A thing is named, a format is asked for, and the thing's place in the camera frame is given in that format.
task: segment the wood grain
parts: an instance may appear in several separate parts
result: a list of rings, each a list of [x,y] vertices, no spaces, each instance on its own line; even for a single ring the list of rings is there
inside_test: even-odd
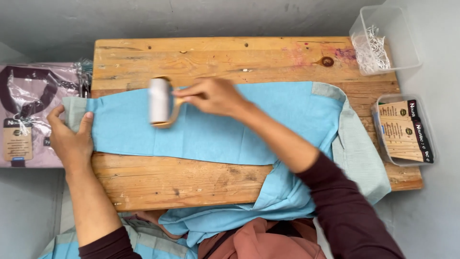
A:
[[[92,97],[147,87],[167,75],[174,86],[195,77],[235,83],[319,81],[340,87],[377,145],[370,107],[399,93],[394,73],[363,77],[348,37],[220,37],[98,40]],[[324,57],[334,63],[322,64]],[[93,155],[93,167],[118,211],[254,202],[269,166],[169,157]],[[418,167],[386,163],[393,191],[420,189]]]

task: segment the maroon long sleeve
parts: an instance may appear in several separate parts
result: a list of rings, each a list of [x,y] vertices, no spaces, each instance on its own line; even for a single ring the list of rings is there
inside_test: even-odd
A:
[[[132,250],[125,227],[82,246],[78,250],[81,259],[142,259]]]
[[[356,184],[323,153],[311,168],[297,176],[311,189],[334,258],[404,258]]]

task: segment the cardboard tag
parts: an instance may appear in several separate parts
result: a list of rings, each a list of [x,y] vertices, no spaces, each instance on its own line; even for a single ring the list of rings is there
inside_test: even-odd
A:
[[[32,123],[7,118],[3,121],[3,159],[5,161],[31,160],[32,153]]]

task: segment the clear plastic box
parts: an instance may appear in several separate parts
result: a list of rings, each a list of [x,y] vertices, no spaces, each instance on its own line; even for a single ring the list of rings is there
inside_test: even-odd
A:
[[[372,28],[378,38],[385,37],[384,49],[390,61],[390,68],[382,69],[379,66],[378,60],[384,61],[384,58],[376,57],[372,51],[369,35],[366,33],[368,28]],[[390,73],[422,64],[404,11],[398,6],[361,8],[359,17],[350,29],[350,38],[356,51],[359,70],[364,76]]]
[[[402,159],[402,158],[393,158],[390,156],[390,152],[385,144],[385,137],[383,136],[382,132],[382,125],[380,123],[380,112],[379,112],[379,103],[392,103],[392,102],[400,102],[405,100],[416,100],[417,101],[417,112],[420,118],[420,121],[423,125],[423,130],[425,132],[425,136],[428,139],[428,143],[430,144],[431,152],[433,154],[433,163],[437,162],[437,151],[435,143],[433,142],[432,138],[432,130],[430,127],[430,122],[426,117],[426,112],[423,107],[423,101],[421,98],[415,94],[384,94],[380,96],[376,103],[372,106],[372,117],[374,119],[374,126],[375,131],[377,133],[377,140],[380,146],[380,155],[383,160],[391,162],[398,166],[415,166],[415,165],[432,165],[433,163],[427,162],[419,162],[409,159]]]

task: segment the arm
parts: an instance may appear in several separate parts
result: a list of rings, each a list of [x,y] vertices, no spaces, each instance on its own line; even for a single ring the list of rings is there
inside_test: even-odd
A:
[[[311,189],[335,258],[403,258],[356,184],[308,141],[244,100],[231,82],[202,78],[174,92],[203,112],[231,116],[256,132]]]
[[[115,240],[105,240],[105,243],[118,242],[116,246],[118,248],[123,248],[122,244],[127,244],[131,254],[133,254],[127,232],[91,167],[93,113],[87,112],[85,114],[81,121],[80,131],[74,133],[59,119],[59,115],[63,111],[64,107],[58,106],[50,112],[47,119],[52,130],[51,147],[61,159],[66,171],[65,178],[69,185],[73,204],[80,255],[82,259],[93,258],[92,250],[87,248],[98,250],[98,247],[94,246],[94,242],[100,243],[102,240],[104,243],[104,237],[113,233],[119,235],[112,235]],[[129,254],[126,249],[124,247],[124,254]],[[104,255],[99,254],[97,258],[110,258],[104,257]],[[117,258],[140,258],[140,256]]]

